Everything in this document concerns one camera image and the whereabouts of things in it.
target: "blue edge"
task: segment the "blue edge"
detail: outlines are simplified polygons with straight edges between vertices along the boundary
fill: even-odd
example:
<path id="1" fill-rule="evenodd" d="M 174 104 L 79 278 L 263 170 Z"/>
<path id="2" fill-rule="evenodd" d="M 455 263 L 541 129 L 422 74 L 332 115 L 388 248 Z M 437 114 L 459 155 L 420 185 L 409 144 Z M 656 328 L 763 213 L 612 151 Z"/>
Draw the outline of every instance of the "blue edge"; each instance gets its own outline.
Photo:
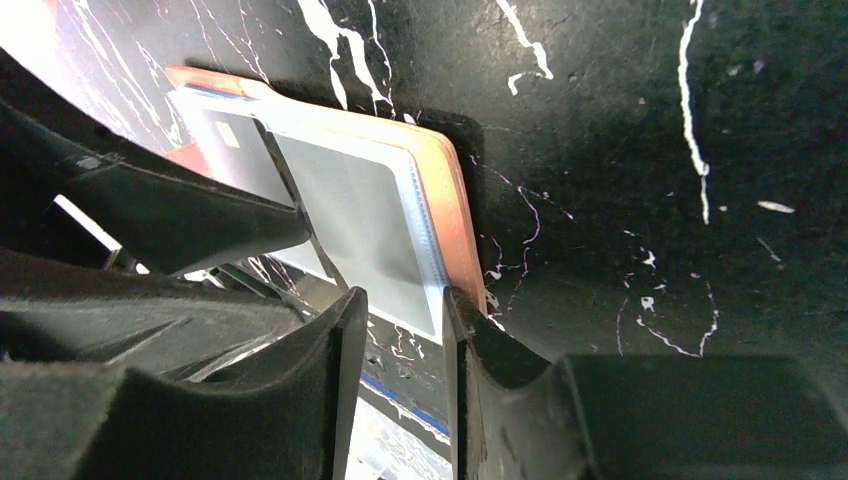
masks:
<path id="1" fill-rule="evenodd" d="M 388 399 L 390 402 L 393 402 L 393 403 L 395 403 L 399 406 L 402 406 L 400 401 L 398 401 L 398 395 L 395 392 L 389 390 L 388 388 L 380 385 L 380 382 L 378 382 L 377 380 L 375 380 L 375 379 L 371 378 L 370 376 L 363 373 L 362 377 L 360 378 L 360 382 L 367 384 L 368 386 L 370 386 L 374 390 L 377 390 L 378 392 L 380 392 L 380 395 L 386 397 L 386 399 Z M 422 422 L 426 423 L 427 425 L 429 425 L 429 426 L 435 428 L 436 430 L 438 430 L 439 432 L 441 432 L 442 435 L 450 438 L 450 431 L 448 430 L 448 428 L 446 426 L 437 422 L 436 419 L 434 419 L 430 415 L 427 415 L 426 413 L 422 412 L 421 409 L 419 409 L 418 407 L 412 408 L 412 414 L 415 415 L 416 417 L 418 417 L 418 419 L 420 419 Z"/>
<path id="2" fill-rule="evenodd" d="M 240 95 L 235 95 L 235 94 L 226 93 L 226 92 L 220 92 L 220 91 L 216 91 L 216 90 L 210 90 L 210 89 L 199 87 L 199 86 L 196 86 L 196 85 L 185 85 L 185 88 L 198 91 L 199 93 L 202 93 L 202 94 L 205 94 L 205 95 L 208 95 L 208 96 L 211 96 L 211 97 L 218 97 L 218 98 L 225 97 L 225 98 L 239 99 L 239 100 L 243 100 L 243 101 L 244 100 L 252 101 L 252 99 L 248 99 L 248 98 L 242 97 Z M 398 400 L 398 395 L 395 392 L 384 387 L 383 385 L 380 384 L 380 382 L 378 382 L 374 378 L 363 373 L 362 377 L 360 378 L 360 382 L 371 386 L 374 390 L 377 390 L 378 392 L 380 392 L 380 395 L 384 396 L 390 402 L 395 403 L 402 408 L 406 408 L 405 406 L 403 406 L 400 403 L 400 401 Z M 430 415 L 427 415 L 426 413 L 422 412 L 421 409 L 419 409 L 418 407 L 412 408 L 412 414 L 415 415 L 416 417 L 418 417 L 418 419 L 421 420 L 422 422 L 426 423 L 427 425 L 429 425 L 429 426 L 435 428 L 436 430 L 438 430 L 439 432 L 441 432 L 442 435 L 450 438 L 450 430 L 448 430 L 448 428 L 446 426 L 437 422 L 436 419 L 434 419 Z"/>

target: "orange border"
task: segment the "orange border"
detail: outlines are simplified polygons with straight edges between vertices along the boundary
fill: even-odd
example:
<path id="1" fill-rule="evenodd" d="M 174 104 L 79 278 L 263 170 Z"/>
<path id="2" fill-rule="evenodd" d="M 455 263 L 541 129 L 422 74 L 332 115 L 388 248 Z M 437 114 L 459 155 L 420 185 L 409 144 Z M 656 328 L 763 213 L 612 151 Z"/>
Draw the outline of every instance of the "orange border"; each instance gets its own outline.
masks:
<path id="1" fill-rule="evenodd" d="M 287 114 L 312 127 L 377 141 L 412 154 L 451 285 L 461 288 L 486 313 L 483 274 L 471 224 L 468 196 L 453 144 L 440 133 L 414 125 L 297 102 L 265 83 L 192 67 L 170 66 L 174 86 L 195 85 L 248 98 L 285 100 Z"/>

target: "black marble surface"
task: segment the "black marble surface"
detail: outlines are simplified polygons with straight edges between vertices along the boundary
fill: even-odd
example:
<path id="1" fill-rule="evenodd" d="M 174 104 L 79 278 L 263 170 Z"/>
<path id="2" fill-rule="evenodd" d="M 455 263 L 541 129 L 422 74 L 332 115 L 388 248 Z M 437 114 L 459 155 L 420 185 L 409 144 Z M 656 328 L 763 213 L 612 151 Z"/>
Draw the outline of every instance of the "black marble surface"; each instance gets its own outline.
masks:
<path id="1" fill-rule="evenodd" d="M 842 2 L 60 0 L 56 21 L 36 73 L 160 153 L 191 140 L 164 66 L 341 108 L 337 38 L 351 111 L 454 141 L 515 338 L 549 359 L 795 355 L 848 406 Z M 438 348 L 371 330 L 366 371 L 446 421 Z"/>

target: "black plastic part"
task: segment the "black plastic part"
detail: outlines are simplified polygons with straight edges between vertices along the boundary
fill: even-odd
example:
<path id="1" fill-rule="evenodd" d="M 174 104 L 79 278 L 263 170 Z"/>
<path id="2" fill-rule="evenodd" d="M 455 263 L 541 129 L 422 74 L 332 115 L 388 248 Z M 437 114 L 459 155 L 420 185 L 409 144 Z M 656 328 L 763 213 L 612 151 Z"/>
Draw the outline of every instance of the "black plastic part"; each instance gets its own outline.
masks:
<path id="1" fill-rule="evenodd" d="M 848 478 L 844 412 L 787 358 L 549 364 L 445 290 L 459 479 Z"/>
<path id="2" fill-rule="evenodd" d="M 17 185 L 64 194 L 151 271 L 186 273 L 309 239 L 294 209 L 114 135 L 3 51 L 0 68 L 0 143 L 4 162 L 22 176 Z M 7 216 L 44 208 L 44 195 L 33 199 L 40 207 L 24 205 L 24 197 L 15 197 L 21 204 Z"/>
<path id="3" fill-rule="evenodd" d="M 68 315 L 91 313 L 87 309 L 95 302 L 104 325 L 137 325 L 139 310 L 170 317 L 172 323 L 115 335 L 124 343 L 99 351 L 129 355 L 112 366 L 0 363 L 3 478 L 344 478 L 366 337 L 363 290 L 351 289 L 312 322 L 267 338 L 265 348 L 246 359 L 232 363 L 236 358 L 230 358 L 232 365 L 217 368 L 201 383 L 176 382 L 132 367 L 136 363 L 130 360 L 146 351 L 147 357 L 159 355 L 175 366 L 167 346 L 155 344 L 173 340 L 174 329 L 193 323 L 180 318 L 176 304 L 184 305 L 184 313 L 197 305 L 196 316 L 211 305 L 225 309 L 234 321 L 206 326 L 222 336 L 239 321 L 252 320 L 255 326 L 257 317 L 271 320 L 286 306 L 153 275 L 89 271 L 9 252 L 4 258 L 7 328 L 43 331 L 47 323 L 67 324 Z M 34 284 L 39 269 L 42 283 Z M 88 274 L 102 281 L 82 283 L 91 280 Z M 27 291 L 28 285 L 39 288 Z M 19 301 L 21 294 L 25 301 Z M 286 321 L 285 314 L 278 317 Z M 34 324 L 36 319 L 43 323 Z M 88 331 L 96 328 L 89 325 Z M 168 335 L 157 336 L 163 331 Z M 53 347 L 68 340 L 45 336 Z M 75 359 L 74 345 L 64 347 L 74 357 L 67 360 Z M 210 353 L 186 350 L 197 360 Z"/>

